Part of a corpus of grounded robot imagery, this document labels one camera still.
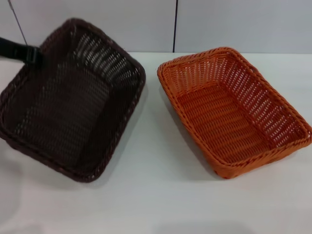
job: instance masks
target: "woven pattern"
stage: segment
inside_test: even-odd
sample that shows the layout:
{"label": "woven pattern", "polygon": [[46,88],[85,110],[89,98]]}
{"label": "woven pattern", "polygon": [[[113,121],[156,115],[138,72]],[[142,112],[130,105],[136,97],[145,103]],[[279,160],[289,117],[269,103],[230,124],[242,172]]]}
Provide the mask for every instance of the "woven pattern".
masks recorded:
{"label": "woven pattern", "polygon": [[312,128],[236,50],[176,58],[157,71],[214,171],[233,178],[312,142]]}
{"label": "woven pattern", "polygon": [[1,137],[70,178],[104,171],[139,100],[143,67],[93,25],[70,19],[0,97]]}

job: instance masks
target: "table surface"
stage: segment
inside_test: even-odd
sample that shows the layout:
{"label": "table surface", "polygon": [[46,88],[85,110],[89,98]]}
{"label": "table surface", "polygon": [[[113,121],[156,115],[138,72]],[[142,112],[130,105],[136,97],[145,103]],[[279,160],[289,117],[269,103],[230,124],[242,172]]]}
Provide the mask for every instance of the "table surface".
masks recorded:
{"label": "table surface", "polygon": [[[310,234],[312,147],[237,178],[210,169],[158,81],[180,53],[131,53],[146,85],[103,175],[82,184],[0,141],[0,234]],[[312,55],[244,54],[312,124]],[[21,63],[0,61],[0,89]]]}

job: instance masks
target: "basket rim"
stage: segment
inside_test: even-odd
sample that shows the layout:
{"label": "basket rim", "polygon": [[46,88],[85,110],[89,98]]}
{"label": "basket rim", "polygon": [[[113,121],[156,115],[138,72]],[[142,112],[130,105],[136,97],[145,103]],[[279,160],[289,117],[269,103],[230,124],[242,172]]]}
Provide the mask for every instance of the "basket rim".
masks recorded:
{"label": "basket rim", "polygon": [[[143,90],[145,80],[146,80],[146,74],[143,66],[136,61],[133,57],[131,57],[125,50],[123,50],[114,40],[112,40],[110,37],[108,37],[101,29],[97,28],[96,26],[92,25],[91,23],[88,23],[84,21],[83,19],[78,18],[70,18],[66,20],[60,27],[55,29],[43,42],[43,44],[40,46],[41,51],[44,53],[51,47],[51,43],[58,40],[60,37],[59,32],[62,33],[68,32],[72,27],[82,27],[84,29],[87,29],[97,35],[98,37],[105,40],[111,48],[116,50],[118,53],[120,53],[122,56],[124,56],[134,67],[136,67],[139,70],[140,76],[138,77],[138,87],[137,91],[133,96],[133,101],[131,102],[128,111],[124,113],[124,118],[122,118],[122,121],[118,125],[118,129],[124,129],[127,125],[135,106],[137,105],[139,98],[141,96],[141,92]],[[12,79],[12,81],[7,85],[7,87],[2,91],[0,95],[0,137],[6,140],[10,145],[16,145],[18,144],[21,146],[19,150],[34,158],[35,160],[40,161],[41,163],[44,163],[46,165],[49,165],[54,170],[61,172],[62,174],[70,177],[71,179],[79,182],[92,182],[96,180],[104,171],[105,169],[105,157],[99,161],[99,164],[94,170],[90,173],[78,173],[73,168],[70,168],[66,165],[63,165],[62,163],[58,162],[57,160],[53,159],[51,156],[49,156],[46,152],[41,151],[38,147],[35,145],[29,143],[22,137],[18,137],[14,133],[10,132],[3,121],[4,117],[4,111],[7,108],[10,100],[16,95],[16,93],[19,91],[21,87],[23,87],[27,81],[27,75],[29,72],[34,69],[32,66],[24,65],[20,71],[17,73],[17,75]],[[122,134],[118,134],[117,137],[115,137],[116,133],[111,139],[111,144],[114,145],[114,147],[109,147],[105,155],[112,156],[114,153],[115,148],[117,147],[119,140],[122,136]]]}
{"label": "basket rim", "polygon": [[[165,76],[165,72],[168,69],[172,69],[174,67],[177,67],[181,64],[185,63],[193,63],[198,61],[206,60],[207,58],[216,57],[220,54],[231,54],[235,57],[236,60],[240,61],[243,66],[246,69],[247,72],[249,72],[252,77],[256,80],[258,80],[264,87],[275,97],[277,97],[277,100],[279,103],[281,103],[285,109],[294,117],[294,119],[299,123],[299,125],[302,127],[305,133],[305,137],[295,140],[293,142],[290,142],[286,145],[275,147],[271,150],[267,150],[264,152],[261,152],[257,155],[253,155],[247,159],[240,160],[234,163],[228,163],[224,161],[222,158],[219,157],[216,153],[214,153],[210,147],[205,143],[201,135],[195,130],[195,127],[193,124],[189,121],[183,107],[180,105],[179,101],[176,98],[176,95],[173,94],[170,85],[168,84],[167,80],[168,77]],[[157,75],[159,78],[159,81],[166,93],[166,95],[169,98],[169,101],[173,105],[175,111],[179,115],[179,118],[181,119],[183,125],[186,127],[188,132],[190,133],[193,140],[199,145],[199,147],[202,149],[205,157],[209,156],[208,159],[212,159],[214,163],[217,163],[219,165],[222,165],[223,167],[227,168],[234,168],[237,166],[244,166],[251,161],[256,161],[264,158],[267,155],[277,155],[280,151],[283,151],[287,148],[294,147],[294,146],[302,146],[304,147],[306,144],[310,144],[312,142],[312,128],[311,126],[304,120],[304,118],[263,78],[263,76],[259,73],[259,71],[251,65],[237,50],[231,48],[231,47],[218,47],[212,50],[200,52],[197,54],[192,55],[185,55],[177,57],[171,61],[165,62],[161,64],[157,69]]]}

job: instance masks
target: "dark brown basket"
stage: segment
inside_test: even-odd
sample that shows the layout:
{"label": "dark brown basket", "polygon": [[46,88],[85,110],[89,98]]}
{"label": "dark brown basket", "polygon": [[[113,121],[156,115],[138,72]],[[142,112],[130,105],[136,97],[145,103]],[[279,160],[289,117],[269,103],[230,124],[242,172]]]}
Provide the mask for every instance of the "dark brown basket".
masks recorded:
{"label": "dark brown basket", "polygon": [[143,67],[100,29],[69,19],[0,96],[11,147],[81,182],[104,171],[145,84]]}

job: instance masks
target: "orange wicker basket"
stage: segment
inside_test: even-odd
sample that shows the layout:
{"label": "orange wicker basket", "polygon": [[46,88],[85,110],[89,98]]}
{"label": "orange wicker basket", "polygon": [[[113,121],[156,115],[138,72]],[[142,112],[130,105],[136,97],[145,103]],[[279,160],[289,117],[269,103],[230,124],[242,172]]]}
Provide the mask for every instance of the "orange wicker basket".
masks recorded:
{"label": "orange wicker basket", "polygon": [[214,171],[234,178],[312,141],[312,128],[236,50],[166,62],[160,83]]}

